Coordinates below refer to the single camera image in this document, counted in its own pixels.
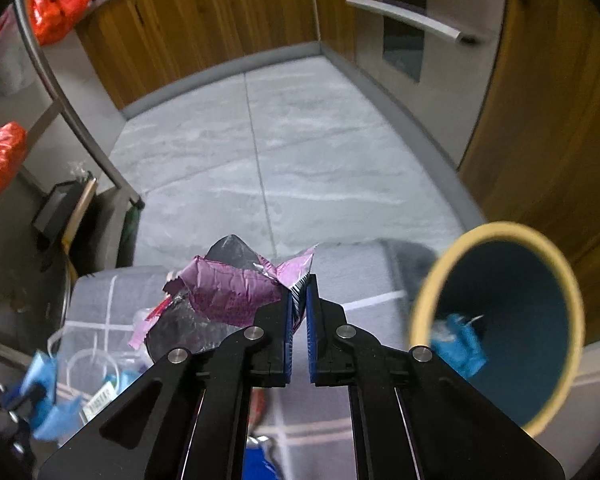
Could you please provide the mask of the red plastic bag lower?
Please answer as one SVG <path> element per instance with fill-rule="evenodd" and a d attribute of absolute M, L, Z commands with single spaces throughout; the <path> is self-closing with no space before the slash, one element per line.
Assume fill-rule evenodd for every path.
<path fill-rule="evenodd" d="M 0 194 L 14 180 L 27 156 L 27 131 L 16 122 L 0 127 Z"/>

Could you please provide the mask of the wooden kitchen cabinets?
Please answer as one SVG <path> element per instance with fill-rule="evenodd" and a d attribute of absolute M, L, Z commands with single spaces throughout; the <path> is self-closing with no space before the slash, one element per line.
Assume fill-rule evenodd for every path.
<path fill-rule="evenodd" d="M 355 62 L 346 0 L 102 0 L 81 44 L 126 126 L 139 264 L 239 235 L 268 257 L 395 238 L 445 252 L 486 221 L 549 238 L 600 340 L 600 2 L 505 0 L 458 165 Z"/>

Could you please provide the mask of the grey striped floor rug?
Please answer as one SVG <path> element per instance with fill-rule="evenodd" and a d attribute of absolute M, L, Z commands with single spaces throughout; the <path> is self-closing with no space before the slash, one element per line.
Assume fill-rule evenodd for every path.
<path fill-rule="evenodd" d="M 341 304 L 350 322 L 402 349 L 408 309 L 435 258 L 429 248 L 403 240 L 323 244 L 312 270 L 321 296 Z M 126 370 L 146 370 L 150 359 L 129 341 L 177 273 L 166 264 L 140 264 L 78 279 L 55 347 L 58 396 L 89 399 Z M 294 336 L 290 385 L 265 393 L 264 412 L 249 431 L 266 444 L 285 479 L 354 478 L 347 391 L 310 384 L 303 328 Z M 585 348 L 566 403 L 538 441 L 567 477 L 600 478 L 600 342 Z"/>

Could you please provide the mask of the red plastic bag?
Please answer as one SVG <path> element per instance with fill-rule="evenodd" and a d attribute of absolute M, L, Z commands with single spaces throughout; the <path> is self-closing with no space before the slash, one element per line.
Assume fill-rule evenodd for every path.
<path fill-rule="evenodd" d="M 41 46 L 56 44 L 83 18 L 92 0 L 29 0 L 34 36 Z"/>
<path fill-rule="evenodd" d="M 0 127 L 0 194 L 14 180 L 27 156 L 27 131 L 16 122 Z"/>

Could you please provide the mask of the red plastic bag upper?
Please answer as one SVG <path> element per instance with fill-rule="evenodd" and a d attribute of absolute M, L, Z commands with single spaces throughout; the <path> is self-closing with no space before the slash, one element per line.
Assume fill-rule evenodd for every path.
<path fill-rule="evenodd" d="M 41 46 L 56 44 L 83 18 L 92 0 L 29 0 L 34 36 Z"/>

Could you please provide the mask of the blue wrapper inside bin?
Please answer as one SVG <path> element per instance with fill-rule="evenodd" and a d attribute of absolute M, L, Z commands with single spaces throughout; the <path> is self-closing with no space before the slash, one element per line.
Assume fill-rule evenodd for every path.
<path fill-rule="evenodd" d="M 465 379 L 474 377 L 485 365 L 482 338 L 486 332 L 483 315 L 468 318 L 452 313 L 435 320 L 431 327 L 430 347 Z"/>

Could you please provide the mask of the stainless steel oven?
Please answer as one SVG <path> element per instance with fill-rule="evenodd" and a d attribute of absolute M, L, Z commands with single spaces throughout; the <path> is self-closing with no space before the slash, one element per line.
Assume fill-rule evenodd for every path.
<path fill-rule="evenodd" d="M 355 62 L 458 165 L 494 67 L 505 0 L 346 0 Z"/>

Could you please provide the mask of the purple snack wrapper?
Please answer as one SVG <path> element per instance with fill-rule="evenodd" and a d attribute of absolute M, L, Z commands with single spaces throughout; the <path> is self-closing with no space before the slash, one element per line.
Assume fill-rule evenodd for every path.
<path fill-rule="evenodd" d="M 298 330 L 314 252 L 311 247 L 275 264 L 234 234 L 221 238 L 166 281 L 166 298 L 139 313 L 129 346 L 146 349 L 154 361 L 174 347 L 211 350 L 252 325 L 257 310 L 285 296 L 291 300 L 291 329 Z"/>

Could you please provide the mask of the metal rack frame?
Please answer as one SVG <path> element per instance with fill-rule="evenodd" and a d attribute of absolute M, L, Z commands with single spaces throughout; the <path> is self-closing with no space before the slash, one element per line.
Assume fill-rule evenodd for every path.
<path fill-rule="evenodd" d="M 138 209 L 143 209 L 145 203 L 140 193 L 136 192 L 132 185 L 125 180 L 125 177 L 122 176 L 122 173 L 117 170 L 108 155 L 96 142 L 94 136 L 92 136 L 91 131 L 84 124 L 84 121 L 65 94 L 64 89 L 61 88 L 52 66 L 50 66 L 42 47 L 35 37 L 31 25 L 30 12 L 27 8 L 27 0 L 12 0 L 12 5 L 14 6 L 20 38 L 23 41 L 35 73 L 38 75 L 38 79 L 42 82 L 43 87 L 52 100 L 50 106 L 36 120 L 32 128 L 32 133 L 36 133 L 39 138 L 57 116 L 60 115 L 76 137 L 76 140 L 80 142 L 98 168 L 106 174 L 118 190 L 124 191 L 129 196 L 131 204 Z"/>

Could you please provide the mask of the red floral snack packet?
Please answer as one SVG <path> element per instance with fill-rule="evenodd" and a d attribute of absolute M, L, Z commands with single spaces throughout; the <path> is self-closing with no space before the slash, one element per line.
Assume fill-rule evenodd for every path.
<path fill-rule="evenodd" d="M 253 434 L 253 431 L 259 427 L 263 416 L 266 413 L 267 406 L 268 394 L 266 393 L 266 390 L 262 388 L 254 388 L 251 391 L 250 396 L 248 434 Z"/>

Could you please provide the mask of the yellow rimmed teal trash bin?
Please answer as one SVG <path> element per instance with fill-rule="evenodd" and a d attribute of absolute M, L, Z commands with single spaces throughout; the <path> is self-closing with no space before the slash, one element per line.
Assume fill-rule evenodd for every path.
<path fill-rule="evenodd" d="M 430 346 L 434 324 L 452 314 L 483 326 L 486 364 L 471 385 L 538 436 L 566 402 L 583 351 L 583 300 L 566 257 L 528 226 L 477 226 L 422 283 L 408 317 L 408 346 Z"/>

